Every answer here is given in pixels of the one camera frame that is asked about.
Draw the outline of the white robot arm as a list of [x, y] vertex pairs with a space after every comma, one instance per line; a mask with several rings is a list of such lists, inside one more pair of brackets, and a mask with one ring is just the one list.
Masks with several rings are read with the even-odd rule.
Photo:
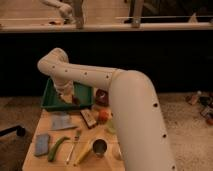
[[42, 57], [37, 67], [59, 92], [68, 91], [71, 81], [108, 92], [126, 171], [177, 171], [155, 87], [144, 73], [71, 64], [61, 48]]

